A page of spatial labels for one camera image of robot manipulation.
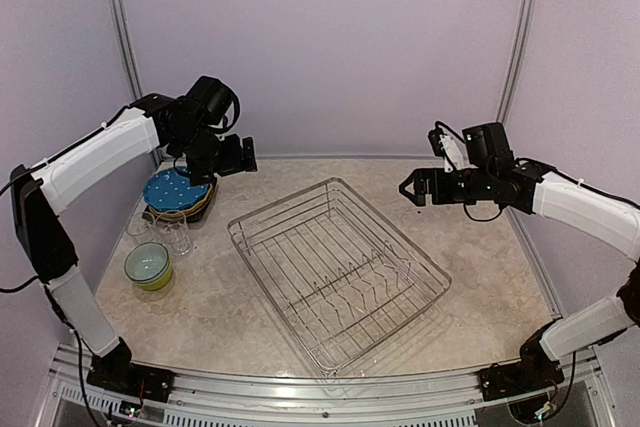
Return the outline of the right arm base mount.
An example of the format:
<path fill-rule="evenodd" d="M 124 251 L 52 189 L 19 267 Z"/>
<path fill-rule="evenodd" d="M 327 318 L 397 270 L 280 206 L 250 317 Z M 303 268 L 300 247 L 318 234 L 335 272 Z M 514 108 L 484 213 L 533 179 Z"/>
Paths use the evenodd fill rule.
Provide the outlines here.
<path fill-rule="evenodd" d="M 485 402 L 534 392 L 565 380 L 560 361 L 548 357 L 541 338 L 539 329 L 520 347 L 517 361 L 494 363 L 477 372 Z"/>

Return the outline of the clear glass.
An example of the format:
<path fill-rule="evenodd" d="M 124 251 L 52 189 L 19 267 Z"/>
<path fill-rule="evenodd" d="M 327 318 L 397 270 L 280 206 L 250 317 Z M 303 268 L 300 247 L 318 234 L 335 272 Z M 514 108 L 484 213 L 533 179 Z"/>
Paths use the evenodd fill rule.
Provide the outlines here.
<path fill-rule="evenodd" d="M 128 221 L 125 232 L 135 246 L 161 242 L 155 226 L 155 217 L 151 212 L 134 213 Z"/>
<path fill-rule="evenodd" d="M 162 240 L 175 255 L 185 256 L 192 250 L 186 215 L 179 210 L 162 212 L 156 220 Z"/>

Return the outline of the blue polka dot plate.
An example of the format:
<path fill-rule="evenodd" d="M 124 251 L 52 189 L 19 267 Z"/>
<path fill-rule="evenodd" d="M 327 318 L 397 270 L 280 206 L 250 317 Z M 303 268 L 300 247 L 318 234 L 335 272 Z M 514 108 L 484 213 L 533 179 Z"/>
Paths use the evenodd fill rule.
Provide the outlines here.
<path fill-rule="evenodd" d="M 187 210 L 205 198 L 210 184 L 192 185 L 185 166 L 167 168 L 154 174 L 143 190 L 144 201 L 164 212 Z"/>

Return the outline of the black floral square plate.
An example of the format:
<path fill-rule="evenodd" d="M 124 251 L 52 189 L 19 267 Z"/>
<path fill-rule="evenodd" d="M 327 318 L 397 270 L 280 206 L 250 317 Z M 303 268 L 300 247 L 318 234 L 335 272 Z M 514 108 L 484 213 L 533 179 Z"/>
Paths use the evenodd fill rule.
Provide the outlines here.
<path fill-rule="evenodd" d="M 213 202 L 214 194 L 216 192 L 216 187 L 217 187 L 217 181 L 214 180 L 209 185 L 208 190 L 206 191 L 202 199 L 197 201 L 193 206 L 189 208 L 180 209 L 180 212 L 182 212 L 185 215 L 187 223 L 189 224 L 196 223 L 201 221 L 204 218 L 205 214 L 210 208 L 210 205 Z M 143 213 L 147 215 L 151 220 L 155 220 L 158 216 L 162 214 L 161 211 L 155 210 L 153 207 L 150 207 L 150 206 L 146 206 L 145 209 L 143 210 Z"/>

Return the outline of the grey striped bowl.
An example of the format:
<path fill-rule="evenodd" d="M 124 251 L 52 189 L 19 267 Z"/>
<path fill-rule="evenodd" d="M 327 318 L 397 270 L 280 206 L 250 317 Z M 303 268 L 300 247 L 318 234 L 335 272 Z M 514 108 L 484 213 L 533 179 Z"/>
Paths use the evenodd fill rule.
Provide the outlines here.
<path fill-rule="evenodd" d="M 170 256 L 167 249 L 156 242 L 136 246 L 126 257 L 124 272 L 133 282 L 146 284 L 159 279 L 168 269 Z"/>

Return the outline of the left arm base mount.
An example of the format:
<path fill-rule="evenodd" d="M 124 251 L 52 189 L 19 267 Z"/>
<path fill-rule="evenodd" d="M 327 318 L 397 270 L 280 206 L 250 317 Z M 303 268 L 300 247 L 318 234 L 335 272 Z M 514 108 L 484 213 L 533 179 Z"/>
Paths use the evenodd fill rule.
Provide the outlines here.
<path fill-rule="evenodd" d="M 123 338 L 104 356 L 93 355 L 87 375 L 91 386 L 141 400 L 167 403 L 174 384 L 171 370 L 132 361 L 132 352 Z"/>

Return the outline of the yellow polka dot plate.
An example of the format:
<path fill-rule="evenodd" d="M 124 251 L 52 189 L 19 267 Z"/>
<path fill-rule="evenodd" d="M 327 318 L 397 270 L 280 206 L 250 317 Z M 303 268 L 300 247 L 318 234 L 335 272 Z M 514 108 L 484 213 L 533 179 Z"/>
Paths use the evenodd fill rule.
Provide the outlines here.
<path fill-rule="evenodd" d="M 211 183 L 204 197 L 196 202 L 192 207 L 189 207 L 185 210 L 161 212 L 151 206 L 147 206 L 145 208 L 145 211 L 153 215 L 155 218 L 162 217 L 165 220 L 180 220 L 182 218 L 185 218 L 187 222 L 197 222 L 203 217 L 206 209 L 211 203 L 215 190 L 216 184 Z"/>

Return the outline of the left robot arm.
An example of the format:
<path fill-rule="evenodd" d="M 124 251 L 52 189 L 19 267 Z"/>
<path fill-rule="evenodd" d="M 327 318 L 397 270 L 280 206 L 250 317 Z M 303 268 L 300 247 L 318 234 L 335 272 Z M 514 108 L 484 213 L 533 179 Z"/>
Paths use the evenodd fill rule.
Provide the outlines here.
<path fill-rule="evenodd" d="M 133 390 L 140 381 L 139 368 L 122 354 L 111 353 L 122 341 L 81 274 L 59 216 L 103 178 L 158 148 L 186 159 L 193 185 L 256 171 L 253 140 L 232 133 L 223 121 L 228 111 L 240 112 L 231 91 L 203 99 L 149 94 L 53 157 L 11 173 L 6 188 L 16 236 L 64 320 L 94 355 L 104 357 L 99 371 L 118 391 Z"/>

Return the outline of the green bowl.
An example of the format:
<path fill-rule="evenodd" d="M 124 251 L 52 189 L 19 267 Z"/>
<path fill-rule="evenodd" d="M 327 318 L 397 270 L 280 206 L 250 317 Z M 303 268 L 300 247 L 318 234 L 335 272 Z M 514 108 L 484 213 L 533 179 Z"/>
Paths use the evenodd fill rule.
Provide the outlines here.
<path fill-rule="evenodd" d="M 138 281 L 134 280 L 133 284 L 145 291 L 157 291 L 164 288 L 173 277 L 172 261 L 168 260 L 166 266 L 161 272 L 151 280 Z"/>

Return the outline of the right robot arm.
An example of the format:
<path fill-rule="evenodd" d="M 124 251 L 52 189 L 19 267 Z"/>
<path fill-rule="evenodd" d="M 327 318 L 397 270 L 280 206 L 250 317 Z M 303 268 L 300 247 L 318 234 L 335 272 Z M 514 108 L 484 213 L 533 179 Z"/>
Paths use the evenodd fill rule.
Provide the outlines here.
<path fill-rule="evenodd" d="M 527 162 L 500 177 L 473 167 L 419 168 L 399 185 L 399 193 L 419 207 L 428 202 L 467 206 L 492 201 L 573 227 L 639 261 L 639 209 L 573 182 L 545 164 Z M 549 360 L 558 361 L 638 324 L 639 269 L 634 268 L 616 294 L 553 323 L 535 337 L 534 350 L 540 352 L 515 363 L 512 383 L 531 391 L 549 376 Z"/>

